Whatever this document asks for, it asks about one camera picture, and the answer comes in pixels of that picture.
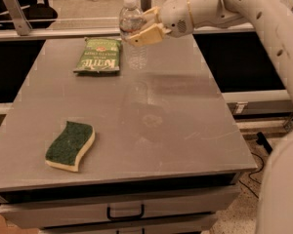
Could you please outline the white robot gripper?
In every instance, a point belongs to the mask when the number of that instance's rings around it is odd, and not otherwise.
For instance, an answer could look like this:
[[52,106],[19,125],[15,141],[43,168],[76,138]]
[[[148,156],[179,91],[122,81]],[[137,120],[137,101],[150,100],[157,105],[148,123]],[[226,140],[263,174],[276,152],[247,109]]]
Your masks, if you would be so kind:
[[128,36],[128,44],[135,47],[152,45],[161,42],[167,34],[182,37],[193,32],[188,0],[167,0],[161,8],[155,6],[145,11],[144,19],[152,25]]

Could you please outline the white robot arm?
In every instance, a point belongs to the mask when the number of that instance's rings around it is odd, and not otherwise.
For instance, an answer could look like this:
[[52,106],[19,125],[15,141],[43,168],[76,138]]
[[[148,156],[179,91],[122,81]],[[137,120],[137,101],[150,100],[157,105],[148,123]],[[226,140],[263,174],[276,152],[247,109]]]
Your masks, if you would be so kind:
[[[279,0],[167,0],[144,16],[146,24],[125,38],[133,46],[250,22],[293,102],[293,13]],[[293,234],[293,131],[267,160],[255,233]]]

